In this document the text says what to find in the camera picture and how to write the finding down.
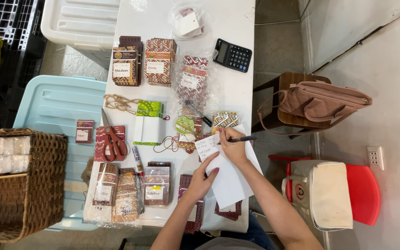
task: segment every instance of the wall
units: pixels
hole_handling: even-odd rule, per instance
[[[322,159],[367,165],[366,146],[384,149],[385,171],[372,168],[382,195],[377,223],[331,233],[332,249],[400,249],[400,18],[316,74],[373,98],[371,107],[321,133]]]
[[[308,0],[300,0],[302,13]],[[400,16],[400,0],[311,0],[302,22],[306,72],[313,72]]]

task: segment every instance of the red plastic chair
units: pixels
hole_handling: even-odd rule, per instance
[[[288,156],[269,155],[270,159],[289,162],[311,160],[310,156],[295,158]],[[350,193],[353,220],[374,225],[381,210],[381,193],[371,169],[368,166],[345,164],[347,167],[348,191]],[[291,163],[287,164],[286,175],[291,175]],[[292,202],[292,180],[286,184],[286,196]]]

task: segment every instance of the woman's hand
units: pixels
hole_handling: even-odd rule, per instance
[[[237,139],[245,137],[246,135],[230,127],[219,128],[220,143],[222,144],[223,152],[226,157],[239,167],[240,164],[248,162],[245,151],[245,142],[228,142],[229,139]]]
[[[186,193],[183,195],[183,197],[185,196],[190,197],[194,202],[197,202],[207,194],[207,192],[211,188],[211,185],[213,184],[214,179],[219,173],[219,168],[215,168],[213,171],[211,171],[209,176],[206,178],[205,177],[206,167],[218,155],[219,152],[216,152],[215,154],[206,158],[203,161],[202,165],[200,165],[199,168],[194,170],[194,174],[192,175],[191,179],[191,184],[189,184],[189,187],[187,188]]]

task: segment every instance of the woven basket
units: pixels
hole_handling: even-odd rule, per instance
[[[63,218],[67,137],[29,128],[0,136],[31,136],[27,176],[0,179],[0,243],[16,242]]]

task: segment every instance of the calculator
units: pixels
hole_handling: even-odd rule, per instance
[[[253,55],[251,49],[231,44],[219,38],[216,50],[218,54],[214,57],[214,62],[231,69],[248,72],[249,62]]]

